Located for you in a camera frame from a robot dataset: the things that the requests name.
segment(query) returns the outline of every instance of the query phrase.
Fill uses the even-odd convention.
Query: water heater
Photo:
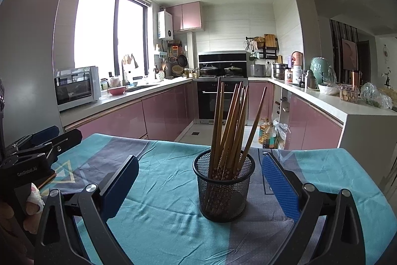
[[[165,10],[158,12],[158,38],[167,41],[173,39],[172,15]]]

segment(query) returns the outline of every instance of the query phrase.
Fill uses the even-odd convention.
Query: teal and gray tablecloth
[[[247,208],[231,223],[213,223],[199,211],[193,159],[207,146],[146,141],[94,134],[63,153],[53,165],[57,177],[44,187],[81,191],[116,171],[132,155],[139,159],[139,175],[118,214],[108,220],[114,236],[136,265],[155,264],[267,264],[289,230],[292,219],[278,205],[262,176],[263,150],[251,149],[256,169],[251,176]],[[366,263],[374,264],[397,230],[397,220],[378,187],[343,149],[317,151],[273,150],[284,168],[292,170],[320,191],[349,189],[357,205],[366,247]],[[300,261],[311,257],[320,236],[320,217]],[[90,259],[100,260],[84,227],[78,228]]]

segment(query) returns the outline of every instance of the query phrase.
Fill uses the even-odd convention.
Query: black mesh cup
[[[255,170],[255,161],[247,155],[235,179],[212,180],[208,178],[210,153],[211,151],[208,150],[200,154],[193,162],[193,170],[197,175],[200,211],[211,221],[226,223],[235,220],[244,212],[249,180]]]

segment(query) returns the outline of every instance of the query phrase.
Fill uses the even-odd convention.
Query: red bowl
[[[119,96],[121,94],[124,93],[124,91],[126,91],[127,87],[116,87],[116,88],[109,88],[108,92],[112,95],[112,96]]]

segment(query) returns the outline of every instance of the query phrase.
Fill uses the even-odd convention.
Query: white microwave
[[[98,67],[55,70],[54,83],[60,112],[100,98]]]

